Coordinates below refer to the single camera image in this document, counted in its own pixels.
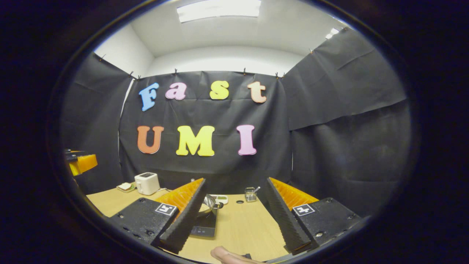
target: letter f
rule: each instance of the letter f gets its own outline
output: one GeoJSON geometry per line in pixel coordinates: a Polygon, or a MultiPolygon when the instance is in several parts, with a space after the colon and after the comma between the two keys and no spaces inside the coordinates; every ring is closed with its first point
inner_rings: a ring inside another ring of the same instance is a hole
{"type": "Polygon", "coordinates": [[[156,89],[158,89],[158,87],[159,84],[154,83],[138,93],[142,97],[142,103],[144,105],[142,111],[146,111],[155,105],[152,99],[156,99],[156,89]]]}

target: black cloth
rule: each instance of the black cloth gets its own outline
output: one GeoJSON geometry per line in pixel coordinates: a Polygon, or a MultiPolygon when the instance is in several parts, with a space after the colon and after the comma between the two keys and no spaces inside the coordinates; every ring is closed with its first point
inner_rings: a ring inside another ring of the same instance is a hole
{"type": "Polygon", "coordinates": [[[370,215],[403,177],[410,136],[408,100],[294,130],[289,184],[370,215]]]}
{"type": "Polygon", "coordinates": [[[121,117],[120,158],[126,181],[143,172],[158,174],[162,187],[174,189],[203,177],[211,194],[241,194],[246,187],[266,184],[267,177],[288,181],[291,172],[290,132],[284,109],[285,93],[278,79],[262,74],[227,71],[195,71],[165,74],[134,82],[121,117]],[[217,80],[229,83],[229,96],[212,100],[211,84],[217,80]],[[251,99],[247,85],[259,81],[266,87],[264,103],[251,99]],[[142,111],[139,92],[158,83],[155,105],[142,111]],[[168,99],[166,91],[173,83],[187,85],[183,100],[168,99]],[[255,126],[252,131],[254,155],[239,155],[240,135],[236,127],[255,126]],[[154,126],[163,126],[161,144],[155,154],[145,154],[137,147],[137,127],[150,127],[147,145],[153,145],[154,126]],[[213,126],[214,156],[176,154],[180,134],[178,127],[190,126],[194,135],[205,125],[213,126]]]}
{"type": "Polygon", "coordinates": [[[345,28],[282,79],[292,131],[288,182],[358,215],[383,205],[409,156],[409,101],[391,64],[345,28]]]}
{"type": "Polygon", "coordinates": [[[282,79],[290,130],[323,124],[406,99],[387,60],[358,32],[345,28],[308,54],[282,79]]]}
{"type": "Polygon", "coordinates": [[[64,98],[61,138],[66,148],[95,154],[98,165],[75,179],[85,194],[123,182],[118,156],[119,119],[131,78],[91,54],[80,66],[64,98]]]}

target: foam letter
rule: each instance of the foam letter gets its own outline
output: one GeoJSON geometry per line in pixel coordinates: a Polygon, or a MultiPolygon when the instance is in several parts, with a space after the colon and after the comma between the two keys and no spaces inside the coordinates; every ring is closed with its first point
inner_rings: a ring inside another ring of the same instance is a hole
{"type": "Polygon", "coordinates": [[[155,105],[155,102],[153,102],[152,99],[156,99],[156,89],[158,89],[158,87],[159,84],[154,83],[138,93],[142,97],[142,102],[144,104],[142,111],[146,111],[155,105]]]}
{"type": "Polygon", "coordinates": [[[146,144],[146,135],[147,132],[150,130],[150,127],[141,125],[137,127],[138,131],[138,139],[137,139],[137,146],[140,151],[143,153],[147,154],[153,154],[156,153],[159,149],[159,142],[161,139],[161,132],[164,130],[162,126],[154,126],[153,127],[153,132],[155,132],[155,135],[153,137],[153,146],[149,147],[146,144]]]}
{"type": "Polygon", "coordinates": [[[239,131],[241,140],[241,148],[238,151],[239,155],[254,155],[257,150],[252,146],[252,131],[254,126],[250,124],[243,124],[236,127],[239,131]]]}
{"type": "Polygon", "coordinates": [[[197,148],[200,146],[197,154],[199,156],[213,156],[215,152],[212,150],[212,133],[215,131],[213,126],[205,125],[200,128],[197,136],[194,136],[192,129],[188,125],[182,125],[177,128],[180,133],[179,137],[179,149],[176,150],[177,155],[186,156],[189,151],[192,155],[196,154],[197,148]]]}
{"type": "Polygon", "coordinates": [[[185,83],[173,83],[173,84],[171,84],[171,86],[169,88],[171,88],[171,89],[169,89],[166,92],[166,95],[165,95],[166,98],[182,100],[186,97],[185,93],[186,93],[187,85],[185,83]]]}
{"type": "Polygon", "coordinates": [[[228,97],[229,84],[227,81],[214,81],[210,87],[212,91],[210,92],[210,98],[214,100],[223,100],[228,97]]]}
{"type": "Polygon", "coordinates": [[[251,89],[251,98],[256,103],[263,103],[267,100],[267,97],[261,95],[261,90],[265,90],[265,86],[261,85],[260,82],[253,82],[248,84],[248,88],[251,89]]]}

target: small metal basket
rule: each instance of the small metal basket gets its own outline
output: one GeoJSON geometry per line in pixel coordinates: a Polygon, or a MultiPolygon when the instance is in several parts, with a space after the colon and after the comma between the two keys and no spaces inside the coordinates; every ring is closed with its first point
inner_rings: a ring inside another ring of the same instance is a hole
{"type": "Polygon", "coordinates": [[[257,200],[257,194],[254,192],[254,187],[247,187],[244,189],[244,197],[246,202],[255,202],[257,200]]]}

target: induction cooktop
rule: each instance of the induction cooktop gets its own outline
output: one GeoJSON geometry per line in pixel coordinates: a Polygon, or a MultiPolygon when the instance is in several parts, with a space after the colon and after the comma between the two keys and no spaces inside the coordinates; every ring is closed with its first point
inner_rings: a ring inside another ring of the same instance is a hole
{"type": "Polygon", "coordinates": [[[190,234],[194,236],[215,237],[217,213],[218,208],[213,208],[207,216],[197,217],[196,223],[194,224],[190,234]]]}

